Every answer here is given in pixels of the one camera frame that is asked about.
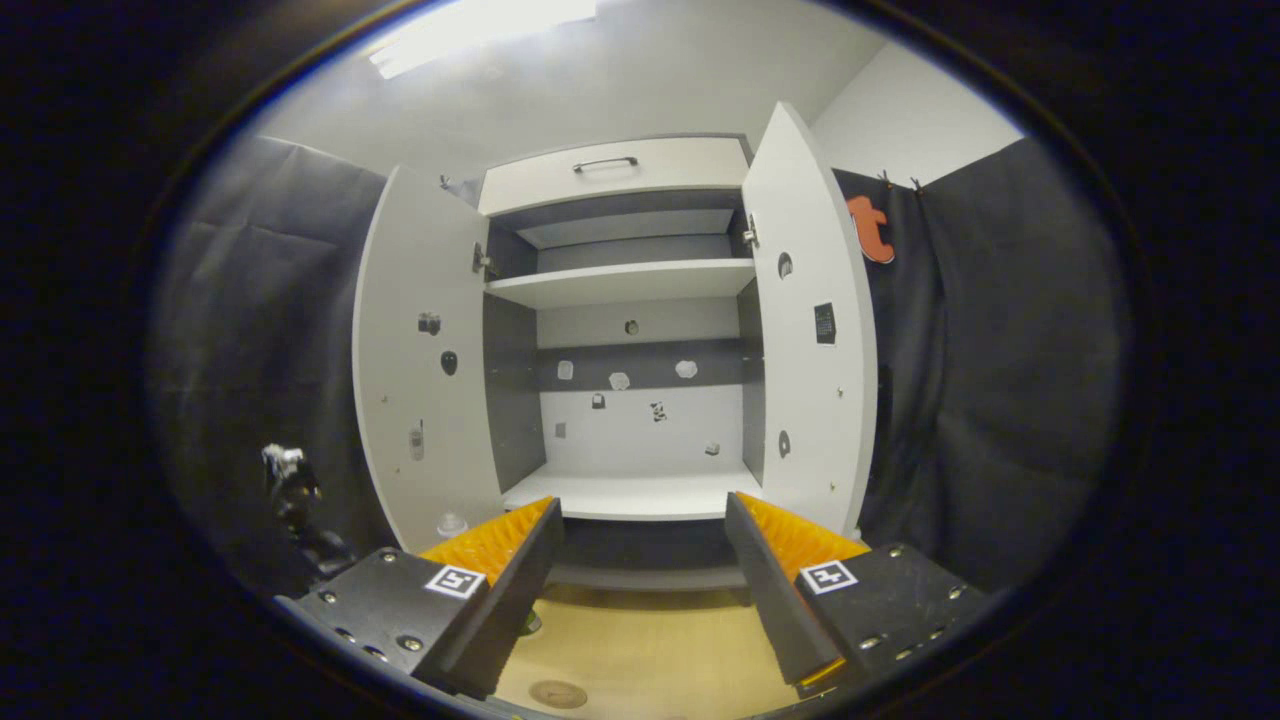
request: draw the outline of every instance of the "black sticker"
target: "black sticker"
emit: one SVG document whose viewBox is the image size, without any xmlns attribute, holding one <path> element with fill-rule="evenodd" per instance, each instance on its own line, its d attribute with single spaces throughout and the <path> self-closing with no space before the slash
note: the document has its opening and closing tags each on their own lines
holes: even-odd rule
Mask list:
<svg viewBox="0 0 1280 720">
<path fill-rule="evenodd" d="M 836 309 L 831 302 L 814 305 L 813 325 L 818 331 L 818 345 L 836 345 Z"/>
</svg>

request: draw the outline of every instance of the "white shelf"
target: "white shelf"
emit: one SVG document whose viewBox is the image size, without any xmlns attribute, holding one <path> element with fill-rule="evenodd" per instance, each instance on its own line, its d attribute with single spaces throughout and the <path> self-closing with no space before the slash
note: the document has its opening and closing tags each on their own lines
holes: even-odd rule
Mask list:
<svg viewBox="0 0 1280 720">
<path fill-rule="evenodd" d="M 543 465 L 502 500 L 507 510 L 553 495 L 566 518 L 586 520 L 714 520 L 724 516 L 731 492 L 760 497 L 745 465 L 707 474 L 614 477 Z"/>
<path fill-rule="evenodd" d="M 534 310 L 733 297 L 755 277 L 755 260 L 671 260 L 539 273 L 485 284 L 485 292 Z"/>
</svg>

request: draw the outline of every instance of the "orange logo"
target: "orange logo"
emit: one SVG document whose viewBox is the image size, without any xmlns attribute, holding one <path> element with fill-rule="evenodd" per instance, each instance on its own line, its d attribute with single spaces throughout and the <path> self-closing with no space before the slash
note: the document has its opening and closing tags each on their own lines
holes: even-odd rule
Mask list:
<svg viewBox="0 0 1280 720">
<path fill-rule="evenodd" d="M 858 242 L 863 246 L 863 255 L 872 263 L 892 263 L 893 246 L 886 245 L 879 237 L 879 225 L 887 225 L 888 218 L 877 210 L 869 197 L 859 195 L 849 202 L 849 214 L 854 217 L 854 225 L 858 228 Z"/>
</svg>

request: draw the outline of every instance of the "round floor marker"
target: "round floor marker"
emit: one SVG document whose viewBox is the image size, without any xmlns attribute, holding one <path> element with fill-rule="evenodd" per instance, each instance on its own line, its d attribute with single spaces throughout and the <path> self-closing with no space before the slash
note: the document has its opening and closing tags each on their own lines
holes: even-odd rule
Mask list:
<svg viewBox="0 0 1280 720">
<path fill-rule="evenodd" d="M 586 705 L 586 691 L 562 680 L 540 680 L 529 688 L 529 697 L 557 710 L 572 710 Z"/>
</svg>

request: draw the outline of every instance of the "dark fabric backdrop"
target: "dark fabric backdrop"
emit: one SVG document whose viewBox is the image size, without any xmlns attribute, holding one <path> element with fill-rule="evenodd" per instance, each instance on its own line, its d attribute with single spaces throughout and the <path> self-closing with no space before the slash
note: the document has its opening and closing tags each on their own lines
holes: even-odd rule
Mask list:
<svg viewBox="0 0 1280 720">
<path fill-rule="evenodd" d="M 361 250 L 385 178 L 261 137 L 192 195 L 151 302 L 152 427 L 183 510 L 260 594 L 308 568 L 271 521 L 261 448 L 306 450 L 317 525 L 358 553 L 396 544 L 365 464 L 351 374 Z"/>
<path fill-rule="evenodd" d="M 1025 580 L 1079 518 L 1115 432 L 1132 328 L 1106 227 L 1030 138 L 919 195 L 836 174 L 886 213 L 896 254 L 867 263 L 893 410 L 864 536 L 987 589 Z"/>
</svg>

